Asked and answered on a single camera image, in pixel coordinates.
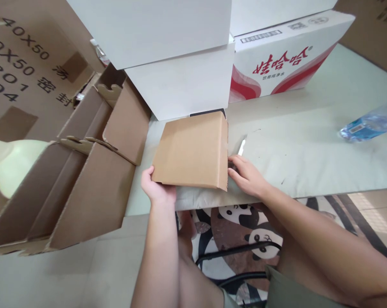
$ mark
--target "green shorts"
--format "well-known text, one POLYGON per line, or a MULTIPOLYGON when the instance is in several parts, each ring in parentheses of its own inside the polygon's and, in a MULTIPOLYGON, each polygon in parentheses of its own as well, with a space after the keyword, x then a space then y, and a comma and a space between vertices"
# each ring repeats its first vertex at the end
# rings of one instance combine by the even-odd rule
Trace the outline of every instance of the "green shorts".
MULTIPOLYGON (((265 265, 266 275, 269 279, 267 308, 341 308, 347 307, 329 298, 316 294, 303 285, 285 277, 276 269, 265 265)), ((238 304, 223 290, 224 308, 238 308, 238 304)))

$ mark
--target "hand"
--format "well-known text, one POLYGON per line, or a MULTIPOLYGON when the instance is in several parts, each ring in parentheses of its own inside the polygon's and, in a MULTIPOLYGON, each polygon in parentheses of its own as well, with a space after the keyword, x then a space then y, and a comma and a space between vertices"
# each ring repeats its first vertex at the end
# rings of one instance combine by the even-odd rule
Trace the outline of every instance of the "hand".
POLYGON ((172 204, 176 201, 176 187, 172 185, 163 185, 151 180, 151 174, 154 171, 154 166, 150 166, 147 170, 142 171, 141 187, 145 194, 151 200, 151 204, 172 204))
POLYGON ((236 185, 248 195, 261 199, 270 185, 263 178, 258 169, 256 169, 250 161, 240 155, 229 156, 228 161, 233 162, 239 171, 239 173, 237 173, 232 168, 228 168, 228 174, 235 181, 236 185))

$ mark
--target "floor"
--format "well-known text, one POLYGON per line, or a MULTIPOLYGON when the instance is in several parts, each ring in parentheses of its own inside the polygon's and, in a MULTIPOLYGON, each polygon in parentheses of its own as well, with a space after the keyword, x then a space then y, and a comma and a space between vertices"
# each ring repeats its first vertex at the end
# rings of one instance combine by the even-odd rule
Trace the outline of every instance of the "floor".
MULTIPOLYGON (((387 191, 349 197, 387 247, 387 191)), ((62 251, 0 256, 0 307, 129 307, 147 222, 126 217, 122 229, 62 251)))

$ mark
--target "white table surface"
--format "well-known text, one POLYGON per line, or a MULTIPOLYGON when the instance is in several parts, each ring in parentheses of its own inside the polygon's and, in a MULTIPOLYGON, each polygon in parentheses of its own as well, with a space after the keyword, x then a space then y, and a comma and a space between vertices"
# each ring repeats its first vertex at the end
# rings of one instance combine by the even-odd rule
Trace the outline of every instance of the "white table surface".
MULTIPOLYGON (((387 103, 387 73, 337 45, 306 88, 230 104, 229 154, 248 134, 244 157, 293 198, 387 188, 387 133, 348 144, 344 125, 387 103)), ((136 168, 126 216, 149 212, 140 187, 167 121, 150 122, 141 166, 136 168)), ((229 179, 228 192, 178 187, 177 210, 256 202, 229 179)))

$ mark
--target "sticker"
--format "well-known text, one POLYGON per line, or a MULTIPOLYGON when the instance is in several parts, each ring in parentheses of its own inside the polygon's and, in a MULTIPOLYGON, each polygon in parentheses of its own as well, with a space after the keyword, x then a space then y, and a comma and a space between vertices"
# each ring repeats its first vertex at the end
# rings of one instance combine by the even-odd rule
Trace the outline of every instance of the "sticker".
POLYGON ((346 128, 352 136, 362 140, 369 140, 386 132, 366 127, 362 118, 348 124, 346 128))

